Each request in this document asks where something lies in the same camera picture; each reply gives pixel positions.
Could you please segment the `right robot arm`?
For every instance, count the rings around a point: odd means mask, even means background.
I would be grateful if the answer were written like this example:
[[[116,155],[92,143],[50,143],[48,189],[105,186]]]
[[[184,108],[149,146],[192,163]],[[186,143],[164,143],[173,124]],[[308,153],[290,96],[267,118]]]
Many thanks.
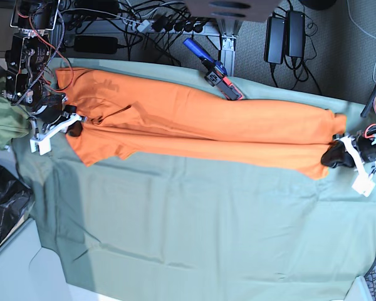
[[[18,32],[5,54],[8,70],[3,96],[25,111],[38,141],[58,132],[78,137],[86,120],[77,114],[75,106],[66,104],[65,92],[75,79],[70,61],[65,60],[70,80],[64,87],[54,87],[44,77],[50,63],[60,55],[65,35],[59,6],[59,1],[16,1],[10,25]]]

